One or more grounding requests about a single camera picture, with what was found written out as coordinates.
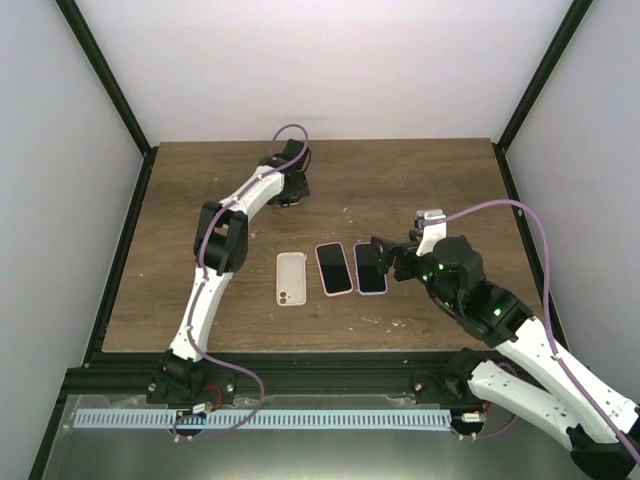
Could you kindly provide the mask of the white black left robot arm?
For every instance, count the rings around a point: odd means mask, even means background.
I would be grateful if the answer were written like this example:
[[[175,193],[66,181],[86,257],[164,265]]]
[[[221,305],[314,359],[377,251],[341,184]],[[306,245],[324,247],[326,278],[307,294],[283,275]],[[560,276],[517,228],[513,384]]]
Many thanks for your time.
[[[306,142],[290,139],[281,152],[261,159],[231,195],[202,205],[194,240],[193,287],[161,364],[170,393],[181,403],[194,403],[203,395],[205,381],[198,363],[205,359],[224,292],[247,259],[250,221],[266,205],[289,206],[309,195],[304,164],[310,155]]]

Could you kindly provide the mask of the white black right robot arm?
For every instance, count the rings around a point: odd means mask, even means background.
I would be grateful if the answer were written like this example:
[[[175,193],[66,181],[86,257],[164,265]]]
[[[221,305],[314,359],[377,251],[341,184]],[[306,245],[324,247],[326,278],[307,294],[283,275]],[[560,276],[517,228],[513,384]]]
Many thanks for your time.
[[[591,479],[638,478],[638,404],[582,365],[516,295],[487,280],[482,256],[465,237],[442,238],[428,250],[417,239],[371,242],[380,272],[419,281],[465,332],[534,380],[464,349],[444,378],[451,400],[465,403],[474,396],[509,410],[566,448]]]

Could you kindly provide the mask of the cream phone case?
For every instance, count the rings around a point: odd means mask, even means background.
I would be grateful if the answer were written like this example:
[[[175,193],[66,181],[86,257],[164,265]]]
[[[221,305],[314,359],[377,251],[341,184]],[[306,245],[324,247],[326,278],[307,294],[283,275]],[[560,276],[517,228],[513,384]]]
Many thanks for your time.
[[[276,256],[276,301],[281,307],[302,306],[307,300],[306,255],[283,252]]]

